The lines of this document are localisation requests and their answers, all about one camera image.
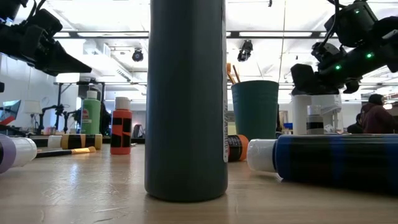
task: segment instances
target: orange paint bottle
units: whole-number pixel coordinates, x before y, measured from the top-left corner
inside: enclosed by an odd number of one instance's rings
[[[116,97],[115,110],[112,113],[111,154],[130,154],[131,119],[129,98]]]

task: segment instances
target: person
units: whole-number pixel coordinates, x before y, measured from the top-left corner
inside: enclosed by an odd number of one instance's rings
[[[356,123],[348,126],[347,132],[351,134],[363,134],[363,128],[361,124],[362,114],[359,113],[356,115]]]
[[[384,99],[373,94],[362,107],[362,126],[364,134],[394,134],[398,124],[394,117],[383,107]]]

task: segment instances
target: table surface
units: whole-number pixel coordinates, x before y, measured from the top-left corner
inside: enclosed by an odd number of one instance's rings
[[[227,193],[209,202],[168,203],[144,189],[144,146],[128,156],[35,159],[0,175],[0,223],[398,223],[398,198],[281,183],[229,164]]]

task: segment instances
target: green paint bottle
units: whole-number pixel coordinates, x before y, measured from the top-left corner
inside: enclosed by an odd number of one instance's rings
[[[87,99],[83,100],[81,107],[81,133],[100,133],[101,102],[97,100],[96,91],[87,91]]]

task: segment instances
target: green led light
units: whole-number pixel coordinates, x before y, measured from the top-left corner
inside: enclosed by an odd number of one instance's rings
[[[367,59],[373,58],[373,56],[374,56],[373,53],[368,53],[368,54],[366,54],[366,58],[367,58]]]

